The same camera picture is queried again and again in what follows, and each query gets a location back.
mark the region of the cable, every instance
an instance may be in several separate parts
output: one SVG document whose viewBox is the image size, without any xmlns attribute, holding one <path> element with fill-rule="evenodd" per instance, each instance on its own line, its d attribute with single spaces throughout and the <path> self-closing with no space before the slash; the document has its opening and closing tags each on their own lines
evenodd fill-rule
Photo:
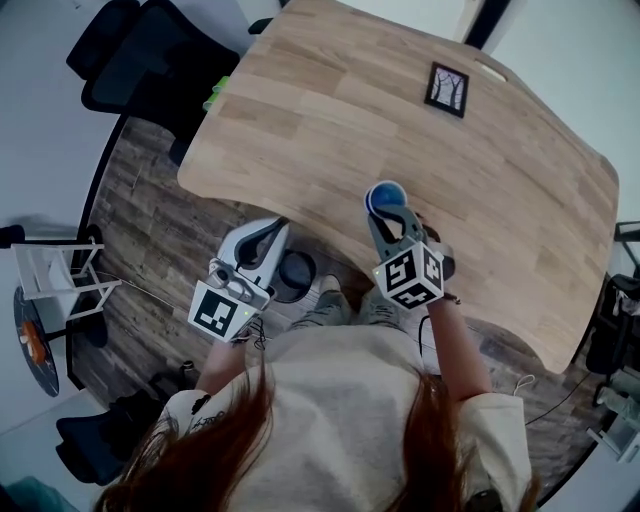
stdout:
<svg viewBox="0 0 640 512">
<path fill-rule="evenodd" d="M 81 268 L 72 268 L 72 269 L 70 269 L 70 270 L 82 270 L 82 269 L 81 269 Z M 102 272 L 101 270 L 94 270 L 94 272 L 95 272 L 96 274 L 102 274 L 102 275 L 105 275 L 105 276 L 113 277 L 114 279 L 118 279 L 118 280 L 122 281 L 123 283 L 128 284 L 129 286 L 131 286 L 131 287 L 135 288 L 136 290 L 140 290 L 142 293 L 146 293 L 147 295 L 150 295 L 150 296 L 151 296 L 151 297 L 153 297 L 154 299 L 159 300 L 160 302 L 165 303 L 167 306 L 169 306 L 169 307 L 171 307 L 171 308 L 173 308 L 173 309 L 178 309 L 178 307 L 177 307 L 177 306 L 174 306 L 174 305 L 173 305 L 173 304 L 171 304 L 170 302 L 167 302 L 166 300 L 161 299 L 161 298 L 160 298 L 160 297 L 158 297 L 157 295 L 154 295 L 153 293 L 151 293 L 151 292 L 149 292 L 149 291 L 145 290 L 144 288 L 140 288 L 138 285 L 133 284 L 131 281 L 127 281 L 126 279 L 123 279 L 123 278 L 121 278 L 121 277 L 119 277 L 119 276 L 117 276 L 117 275 L 115 275 L 115 274 L 109 274 L 109 272 Z"/>
<path fill-rule="evenodd" d="M 520 377 L 520 379 L 518 380 L 518 383 L 516 384 L 515 389 L 513 390 L 513 396 L 516 396 L 516 393 L 520 388 L 529 386 L 533 384 L 535 381 L 536 381 L 536 376 L 533 375 L 532 373 L 530 373 L 529 375 L 525 375 L 524 377 Z"/>
<path fill-rule="evenodd" d="M 267 337 L 264 335 L 264 320 L 262 320 L 262 318 L 256 318 L 249 324 L 249 327 L 257 331 L 258 334 L 258 339 L 253 342 L 253 346 L 264 352 L 266 348 L 264 342 L 267 340 Z"/>
<path fill-rule="evenodd" d="M 420 349 L 420 357 L 422 357 L 422 326 L 428 318 L 429 315 L 423 316 L 420 320 L 420 326 L 418 327 L 418 348 Z"/>
<path fill-rule="evenodd" d="M 549 409 L 547 412 L 545 412 L 544 414 L 541 414 L 540 416 L 538 416 L 536 419 L 528 421 L 527 423 L 525 423 L 525 426 L 531 425 L 532 423 L 535 423 L 536 421 L 538 421 L 539 419 L 544 418 L 547 414 L 552 413 L 553 411 L 555 411 L 558 407 L 560 407 L 563 403 L 565 403 L 569 397 L 571 395 L 573 395 L 573 393 L 575 393 L 576 389 L 578 389 L 580 387 L 580 384 L 582 384 L 585 380 L 587 380 L 587 377 L 591 375 L 591 372 L 587 373 L 580 382 L 578 382 L 576 384 L 576 387 L 573 388 L 571 390 L 571 392 L 564 398 L 564 400 L 562 400 L 562 402 L 560 402 L 559 404 L 555 405 L 554 407 L 552 407 L 551 409 Z"/>
<path fill-rule="evenodd" d="M 444 292 L 444 296 L 442 297 L 444 300 L 450 300 L 456 306 L 459 306 L 462 301 L 452 293 Z M 420 325 L 418 326 L 418 348 L 420 349 L 420 357 L 422 357 L 422 326 L 424 322 L 429 318 L 429 315 L 425 315 L 420 319 Z"/>
</svg>

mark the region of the white t-shirt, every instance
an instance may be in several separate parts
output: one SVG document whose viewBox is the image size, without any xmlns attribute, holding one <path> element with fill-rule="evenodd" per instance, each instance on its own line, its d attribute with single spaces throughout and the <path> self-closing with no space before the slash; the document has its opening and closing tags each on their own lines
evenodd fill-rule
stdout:
<svg viewBox="0 0 640 512">
<path fill-rule="evenodd" d="M 385 510 L 404 481 L 404 428 L 418 384 L 413 368 L 422 368 L 415 342 L 387 327 L 310 327 L 269 342 L 266 358 L 275 385 L 273 431 L 229 510 Z M 259 372 L 249 369 L 252 383 Z M 244 378 L 195 414 L 204 391 L 178 393 L 165 413 L 180 435 L 193 432 L 224 414 Z M 515 512 L 531 478 L 522 400 L 480 395 L 459 415 L 460 441 L 476 453 L 468 496 L 492 487 L 504 511 Z"/>
</svg>

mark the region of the black and white marker cube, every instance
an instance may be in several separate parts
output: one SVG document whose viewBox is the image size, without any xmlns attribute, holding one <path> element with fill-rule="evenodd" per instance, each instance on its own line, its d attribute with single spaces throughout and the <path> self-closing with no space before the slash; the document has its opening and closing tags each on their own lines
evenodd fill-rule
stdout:
<svg viewBox="0 0 640 512">
<path fill-rule="evenodd" d="M 383 262 L 373 270 L 373 277 L 389 301 L 410 310 L 444 295 L 442 260 L 422 242 Z"/>
<path fill-rule="evenodd" d="M 228 342 L 258 313 L 222 290 L 198 281 L 189 310 L 189 323 L 201 331 Z"/>
</svg>

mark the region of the leg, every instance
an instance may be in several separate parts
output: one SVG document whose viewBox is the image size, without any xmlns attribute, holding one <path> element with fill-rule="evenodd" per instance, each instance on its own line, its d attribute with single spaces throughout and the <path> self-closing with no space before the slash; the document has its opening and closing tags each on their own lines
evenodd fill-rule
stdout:
<svg viewBox="0 0 640 512">
<path fill-rule="evenodd" d="M 305 327 L 348 325 L 351 306 L 340 291 L 340 283 L 334 276 L 325 276 L 320 286 L 320 298 L 313 311 L 291 324 L 290 331 Z"/>
<path fill-rule="evenodd" d="M 382 325 L 404 331 L 400 327 L 400 312 L 398 308 L 385 299 L 376 286 L 362 299 L 358 325 Z"/>
</svg>

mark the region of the picture frame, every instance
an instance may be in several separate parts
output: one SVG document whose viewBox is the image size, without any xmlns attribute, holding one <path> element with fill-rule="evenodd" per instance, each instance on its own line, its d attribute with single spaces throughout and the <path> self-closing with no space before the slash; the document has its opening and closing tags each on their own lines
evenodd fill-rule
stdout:
<svg viewBox="0 0 640 512">
<path fill-rule="evenodd" d="M 434 62 L 424 102 L 427 105 L 463 118 L 467 106 L 469 75 Z"/>
</svg>

